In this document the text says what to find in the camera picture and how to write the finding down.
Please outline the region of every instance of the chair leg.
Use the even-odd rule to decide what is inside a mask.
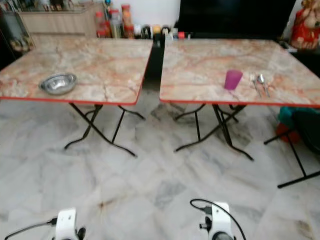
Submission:
[[[280,184],[280,185],[278,185],[278,188],[282,189],[282,188],[287,187],[289,185],[296,184],[296,183],[299,183],[299,182],[302,182],[302,181],[305,181],[305,180],[308,180],[308,179],[311,179],[311,178],[315,178],[317,176],[320,176],[320,171],[317,171],[317,172],[312,173],[310,175],[306,175],[306,176],[300,177],[300,178],[298,178],[296,180],[292,180],[292,181]]]
[[[270,138],[269,140],[265,141],[263,144],[264,144],[264,145],[267,145],[268,143],[271,143],[271,142],[274,141],[274,140],[277,140],[277,139],[279,139],[279,138],[281,138],[281,137],[283,137],[283,136],[288,135],[288,134],[291,133],[292,131],[293,131],[293,129],[289,129],[288,131],[285,131],[285,132],[283,132],[283,133],[281,133],[281,134],[279,134],[279,135],[277,135],[277,136],[275,136],[275,137],[273,137],[273,138]]]
[[[297,161],[298,164],[299,164],[299,167],[300,167],[300,169],[301,169],[301,171],[302,171],[302,173],[303,173],[303,176],[304,176],[304,177],[307,176],[306,171],[305,171],[304,167],[302,166],[302,163],[301,163],[301,161],[300,161],[300,158],[299,158],[299,156],[298,156],[298,154],[297,154],[297,152],[296,152],[296,149],[295,149],[294,145],[293,145],[292,142],[291,142],[290,137],[287,135],[286,138],[287,138],[288,141],[289,141],[290,147],[291,147],[291,149],[292,149],[292,151],[293,151],[293,154],[294,154],[294,156],[295,156],[296,161]]]

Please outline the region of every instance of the condiment bottle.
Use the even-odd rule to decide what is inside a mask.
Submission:
[[[123,31],[124,31],[119,10],[111,9],[110,13],[111,13],[110,26],[111,26],[112,37],[114,39],[119,39],[123,36]]]
[[[124,34],[128,39],[135,38],[135,27],[133,25],[124,25]]]
[[[95,13],[95,29],[97,31],[103,31],[105,26],[105,17],[102,11],[97,11]]]
[[[130,12],[130,5],[129,4],[122,4],[122,20],[124,26],[131,26],[131,12]]]
[[[104,26],[105,26],[105,37],[106,38],[111,38],[110,22],[109,21],[105,21]]]

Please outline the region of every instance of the figurine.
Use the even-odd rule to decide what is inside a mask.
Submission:
[[[299,50],[315,50],[320,34],[320,0],[303,0],[295,15],[290,44]]]

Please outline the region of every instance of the marble floor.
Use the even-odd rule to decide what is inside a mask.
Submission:
[[[320,177],[277,189],[302,174],[286,143],[263,145],[274,134],[279,109],[248,106],[239,123],[230,121],[234,144],[255,158],[251,162],[225,144],[221,131],[174,153],[197,134],[192,116],[179,122],[173,116],[196,107],[160,103],[157,91],[144,89],[132,109],[146,120],[126,114],[115,140],[136,152],[134,158],[95,132],[64,150],[86,128],[67,104],[2,100],[0,238],[76,207],[86,239],[205,240],[198,229],[204,215],[189,201],[206,198],[229,203],[249,240],[320,240]],[[120,114],[104,106],[96,125],[110,137]],[[199,124],[202,134],[217,124],[210,106]],[[303,144],[297,150],[307,172],[320,168]],[[54,231],[40,227],[15,239],[51,240]]]

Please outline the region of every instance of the pink plastic cup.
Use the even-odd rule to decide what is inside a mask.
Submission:
[[[229,70],[226,72],[224,88],[228,90],[235,90],[238,86],[243,73],[239,70]]]

